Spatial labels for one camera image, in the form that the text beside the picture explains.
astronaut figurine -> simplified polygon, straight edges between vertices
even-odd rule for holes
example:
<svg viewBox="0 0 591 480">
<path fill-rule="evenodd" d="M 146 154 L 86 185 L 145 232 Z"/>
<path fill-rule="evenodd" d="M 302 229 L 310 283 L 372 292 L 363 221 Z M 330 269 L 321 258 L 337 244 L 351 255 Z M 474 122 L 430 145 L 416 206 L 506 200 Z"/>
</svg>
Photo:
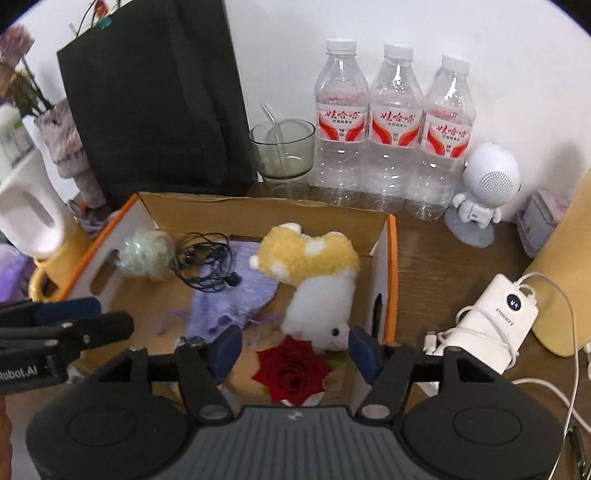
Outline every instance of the astronaut figurine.
<svg viewBox="0 0 591 480">
<path fill-rule="evenodd" d="M 476 222 L 478 227 L 485 229 L 491 222 L 501 221 L 501 209 L 488 208 L 481 204 L 482 199 L 475 199 L 468 192 L 458 193 L 452 198 L 452 205 L 457 208 L 457 215 L 464 223 Z"/>
<path fill-rule="evenodd" d="M 447 210 L 446 225 L 462 242 L 484 248 L 494 241 L 491 221 L 501 221 L 500 207 L 521 187 L 517 162 L 511 152 L 487 142 L 470 155 L 463 180 L 467 191 L 452 198 L 455 209 Z"/>
</svg>

white power bank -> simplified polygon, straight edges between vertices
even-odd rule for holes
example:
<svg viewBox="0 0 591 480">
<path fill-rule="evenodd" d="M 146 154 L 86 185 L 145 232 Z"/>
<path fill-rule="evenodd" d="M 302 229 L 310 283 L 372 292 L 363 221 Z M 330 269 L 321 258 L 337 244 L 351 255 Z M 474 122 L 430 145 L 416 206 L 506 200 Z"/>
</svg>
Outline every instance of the white power bank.
<svg viewBox="0 0 591 480">
<path fill-rule="evenodd" d="M 502 274 L 497 274 L 492 279 L 474 305 L 492 316 L 516 351 L 538 316 L 535 296 L 524 294 Z M 483 333 L 500 343 L 503 341 L 491 322 L 482 313 L 474 310 L 464 315 L 458 327 Z M 452 332 L 447 337 L 446 344 L 437 347 L 433 355 L 443 355 L 445 346 L 459 346 L 502 374 L 511 362 L 511 354 L 498 342 L 469 332 Z M 430 397 L 437 394 L 439 387 L 437 382 L 422 382 L 419 386 Z"/>
</svg>

wooden table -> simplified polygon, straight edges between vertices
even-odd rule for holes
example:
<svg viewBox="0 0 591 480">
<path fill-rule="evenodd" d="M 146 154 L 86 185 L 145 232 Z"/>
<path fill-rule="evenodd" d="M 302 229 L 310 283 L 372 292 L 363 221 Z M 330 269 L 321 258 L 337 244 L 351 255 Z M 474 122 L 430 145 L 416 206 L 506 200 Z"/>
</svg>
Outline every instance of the wooden table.
<svg viewBox="0 0 591 480">
<path fill-rule="evenodd" d="M 249 191 L 250 196 L 266 196 L 262 184 Z M 318 199 L 312 189 L 310 199 Z M 363 203 L 354 205 L 362 207 Z M 429 330 L 441 332 L 454 325 L 458 310 L 473 305 L 497 273 L 517 280 L 530 259 L 523 252 L 514 224 L 501 222 L 495 226 L 495 242 L 477 249 L 461 243 L 440 219 L 423 222 L 406 211 L 396 214 L 398 231 L 398 325 L 397 341 L 422 348 Z M 591 382 L 586 376 L 587 360 L 579 352 L 581 365 L 576 408 L 591 423 Z M 556 385 L 570 398 L 574 381 L 573 358 L 561 358 L 546 350 L 530 333 L 519 349 L 517 364 L 505 373 L 510 380 L 523 377 L 544 378 Z M 544 387 L 525 385 L 523 388 L 549 408 L 564 422 L 566 407 Z M 425 394 L 413 386 L 409 406 L 425 399 Z M 591 440 L 583 433 L 585 441 Z M 587 457 L 591 449 L 587 448 Z M 554 479 L 576 478 L 577 469 L 566 443 Z"/>
</svg>

purple flower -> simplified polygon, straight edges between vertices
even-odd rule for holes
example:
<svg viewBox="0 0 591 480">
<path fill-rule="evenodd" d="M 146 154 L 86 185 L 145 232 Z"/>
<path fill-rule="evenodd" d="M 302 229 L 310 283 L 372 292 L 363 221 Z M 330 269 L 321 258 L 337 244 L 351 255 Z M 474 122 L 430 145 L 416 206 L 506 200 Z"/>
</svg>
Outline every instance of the purple flower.
<svg viewBox="0 0 591 480">
<path fill-rule="evenodd" d="M 0 35 L 0 57 L 12 68 L 16 67 L 35 43 L 23 25 L 13 25 Z"/>
</svg>

water bottle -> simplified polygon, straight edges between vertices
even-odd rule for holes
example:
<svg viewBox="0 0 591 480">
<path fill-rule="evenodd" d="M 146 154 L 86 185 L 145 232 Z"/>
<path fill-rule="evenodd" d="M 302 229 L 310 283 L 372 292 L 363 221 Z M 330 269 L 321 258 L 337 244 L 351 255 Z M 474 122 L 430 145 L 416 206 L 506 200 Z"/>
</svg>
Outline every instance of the water bottle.
<svg viewBox="0 0 591 480">
<path fill-rule="evenodd" d="M 412 61 L 412 48 L 386 43 L 384 63 L 370 91 L 363 189 L 366 207 L 389 213 L 404 205 L 423 115 L 423 93 Z"/>
<path fill-rule="evenodd" d="M 421 220 L 443 215 L 462 170 L 476 118 L 466 81 L 469 69 L 468 62 L 444 55 L 423 101 L 420 158 L 407 192 L 407 210 Z"/>
<path fill-rule="evenodd" d="M 316 175 L 324 201 L 350 205 L 361 189 L 369 86 L 355 61 L 356 42 L 327 40 L 316 81 Z"/>
</svg>

